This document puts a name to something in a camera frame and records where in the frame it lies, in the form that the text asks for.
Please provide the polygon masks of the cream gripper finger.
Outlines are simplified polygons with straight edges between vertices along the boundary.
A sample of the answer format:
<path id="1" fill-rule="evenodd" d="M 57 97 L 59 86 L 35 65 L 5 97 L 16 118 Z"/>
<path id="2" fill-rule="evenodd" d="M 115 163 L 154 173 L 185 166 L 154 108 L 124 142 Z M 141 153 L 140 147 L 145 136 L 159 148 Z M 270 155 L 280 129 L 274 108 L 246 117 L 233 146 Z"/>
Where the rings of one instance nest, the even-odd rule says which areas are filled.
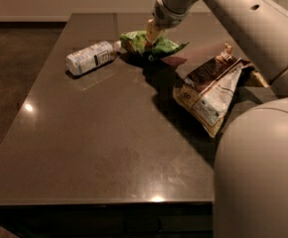
<path id="1" fill-rule="evenodd" d="M 150 19 L 146 24 L 146 41 L 150 45 L 154 45 L 157 40 L 167 33 L 166 29 L 162 29 L 157 25 L 154 19 Z"/>

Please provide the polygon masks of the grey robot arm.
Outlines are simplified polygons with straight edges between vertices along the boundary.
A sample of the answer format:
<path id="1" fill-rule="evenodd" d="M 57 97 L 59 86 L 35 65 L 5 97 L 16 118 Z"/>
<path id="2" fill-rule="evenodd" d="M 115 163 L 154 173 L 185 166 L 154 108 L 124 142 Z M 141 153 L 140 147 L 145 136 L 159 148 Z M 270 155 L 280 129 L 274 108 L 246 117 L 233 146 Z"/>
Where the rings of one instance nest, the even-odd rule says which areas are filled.
<path id="1" fill-rule="evenodd" d="M 198 0 L 155 0 L 155 33 Z M 203 0 L 276 98 L 238 116 L 216 150 L 214 238 L 288 238 L 288 12 L 272 0 Z"/>

